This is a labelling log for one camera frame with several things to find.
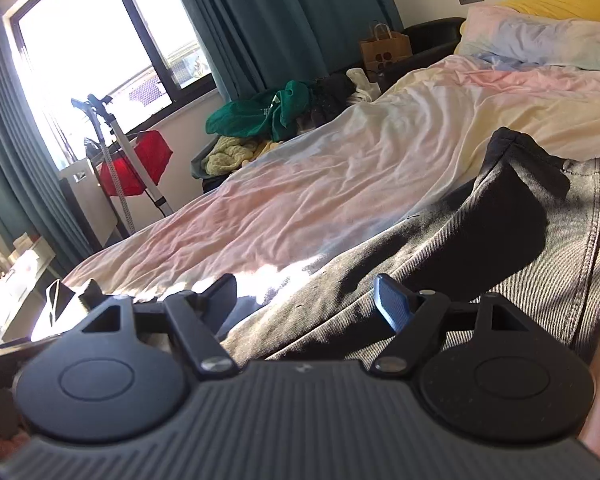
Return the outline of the black sweatpants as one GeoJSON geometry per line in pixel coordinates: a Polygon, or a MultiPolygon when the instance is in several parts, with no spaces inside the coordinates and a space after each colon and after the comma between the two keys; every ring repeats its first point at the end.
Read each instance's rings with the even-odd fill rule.
{"type": "Polygon", "coordinates": [[[600,339],[600,157],[560,158],[496,130],[474,180],[250,315],[224,348],[238,363],[370,362],[393,336],[373,304],[381,273],[454,301],[499,292],[589,361],[600,339]]]}

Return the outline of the pale yellow knitted garment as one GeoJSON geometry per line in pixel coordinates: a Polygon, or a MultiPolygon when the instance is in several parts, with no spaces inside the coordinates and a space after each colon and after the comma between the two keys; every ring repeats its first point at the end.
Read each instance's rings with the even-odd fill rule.
{"type": "Polygon", "coordinates": [[[231,174],[256,156],[259,142],[253,139],[219,136],[214,148],[202,161],[202,168],[211,177],[231,174]]]}

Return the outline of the pastel tie-dye duvet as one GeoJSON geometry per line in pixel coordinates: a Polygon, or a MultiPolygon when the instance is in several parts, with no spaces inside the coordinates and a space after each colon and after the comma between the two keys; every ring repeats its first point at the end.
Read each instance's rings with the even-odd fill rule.
{"type": "Polygon", "coordinates": [[[471,180],[502,127],[558,156],[600,156],[600,70],[513,70],[464,55],[416,70],[377,101],[349,107],[86,259],[50,288],[33,336],[73,328],[94,284],[149,301],[202,292],[227,273],[237,281],[230,330],[471,180]]]}

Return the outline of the white desk with drawers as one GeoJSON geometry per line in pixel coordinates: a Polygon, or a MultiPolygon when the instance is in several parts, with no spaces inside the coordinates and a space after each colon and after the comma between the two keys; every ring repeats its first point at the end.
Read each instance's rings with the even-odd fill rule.
{"type": "Polygon", "coordinates": [[[43,237],[38,238],[0,281],[0,344],[30,293],[55,259],[43,237]]]}

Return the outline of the green garment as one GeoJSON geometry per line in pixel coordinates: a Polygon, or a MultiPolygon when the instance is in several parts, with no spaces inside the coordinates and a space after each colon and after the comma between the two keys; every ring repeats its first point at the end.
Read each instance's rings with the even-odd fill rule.
{"type": "Polygon", "coordinates": [[[297,135],[297,119],[311,109],[313,102],[313,84],[290,80],[283,88],[226,103],[209,116],[206,133],[284,142],[297,135]]]}

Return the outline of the white cloth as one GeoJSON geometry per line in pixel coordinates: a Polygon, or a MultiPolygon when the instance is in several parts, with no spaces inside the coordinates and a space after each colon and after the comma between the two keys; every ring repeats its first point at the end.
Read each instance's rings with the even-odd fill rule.
{"type": "Polygon", "coordinates": [[[350,70],[347,70],[346,75],[355,85],[354,92],[347,99],[349,104],[371,103],[381,96],[379,84],[369,81],[362,68],[350,68],[350,70]]]}

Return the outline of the black garment on sofa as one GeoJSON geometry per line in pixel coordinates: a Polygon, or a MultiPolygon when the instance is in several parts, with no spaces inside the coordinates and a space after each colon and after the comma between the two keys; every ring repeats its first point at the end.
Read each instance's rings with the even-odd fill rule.
{"type": "Polygon", "coordinates": [[[315,127],[331,122],[348,106],[355,84],[343,73],[319,79],[312,87],[310,117],[315,127]]]}

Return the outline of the teal curtain near desk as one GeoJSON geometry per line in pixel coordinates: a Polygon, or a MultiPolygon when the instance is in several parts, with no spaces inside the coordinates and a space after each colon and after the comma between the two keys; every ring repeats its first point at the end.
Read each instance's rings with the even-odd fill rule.
{"type": "Polygon", "coordinates": [[[0,10],[0,234],[10,245],[24,233],[45,238],[61,275],[92,254],[27,102],[0,10]]]}

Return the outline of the brown paper bag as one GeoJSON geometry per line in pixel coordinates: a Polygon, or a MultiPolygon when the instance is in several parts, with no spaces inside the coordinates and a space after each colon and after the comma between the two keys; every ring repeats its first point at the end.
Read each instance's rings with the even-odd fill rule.
{"type": "Polygon", "coordinates": [[[385,23],[377,23],[372,36],[358,45],[366,73],[374,76],[412,55],[410,38],[402,32],[394,32],[385,23]]]}

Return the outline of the black bedside sofa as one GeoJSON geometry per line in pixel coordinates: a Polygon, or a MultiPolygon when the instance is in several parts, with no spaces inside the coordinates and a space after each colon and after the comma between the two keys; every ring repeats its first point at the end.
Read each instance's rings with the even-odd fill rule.
{"type": "MultiPolygon", "coordinates": [[[[451,55],[460,43],[460,25],[463,24],[464,21],[464,18],[440,18],[440,20],[417,24],[404,29],[402,34],[410,38],[412,55],[406,60],[387,68],[377,76],[366,73],[365,67],[361,62],[348,66],[343,70],[337,70],[330,75],[336,73],[345,74],[350,68],[359,67],[364,70],[369,81],[377,82],[379,84],[381,93],[385,92],[401,77],[412,70],[428,67],[439,62],[442,58],[451,55]]],[[[310,111],[299,117],[297,119],[297,124],[297,136],[302,132],[317,128],[311,120],[310,111]]],[[[202,168],[202,161],[211,152],[212,148],[214,148],[219,137],[216,134],[210,134],[210,136],[212,136],[211,143],[192,160],[192,176],[202,181],[202,189],[204,192],[217,188],[230,175],[223,174],[219,177],[211,177],[204,171],[204,168],[202,168]]],[[[271,151],[272,148],[276,148],[278,144],[283,143],[258,138],[251,139],[259,142],[256,156],[253,157],[253,160],[268,151],[271,151]]]]}

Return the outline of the black framed window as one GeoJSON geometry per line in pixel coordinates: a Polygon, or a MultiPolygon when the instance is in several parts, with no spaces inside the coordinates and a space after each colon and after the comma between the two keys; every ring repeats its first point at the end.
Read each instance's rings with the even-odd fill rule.
{"type": "Polygon", "coordinates": [[[71,105],[112,99],[123,131],[160,122],[214,82],[181,0],[1,0],[18,70],[46,148],[59,169],[94,138],[71,105]]]}

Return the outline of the pastel tie-dye pillow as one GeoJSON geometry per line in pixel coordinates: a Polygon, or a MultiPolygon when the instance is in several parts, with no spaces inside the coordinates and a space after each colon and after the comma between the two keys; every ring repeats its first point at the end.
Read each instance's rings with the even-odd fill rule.
{"type": "Polygon", "coordinates": [[[468,12],[456,52],[509,65],[600,72],[600,22],[554,20],[504,6],[476,6],[468,12]]]}

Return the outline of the teal curtain near bed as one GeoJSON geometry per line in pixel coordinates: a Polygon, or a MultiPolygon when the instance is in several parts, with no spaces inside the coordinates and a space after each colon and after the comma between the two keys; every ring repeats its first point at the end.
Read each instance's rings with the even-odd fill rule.
{"type": "Polygon", "coordinates": [[[182,0],[224,100],[360,62],[358,44],[385,23],[402,29],[394,0],[182,0]]]}

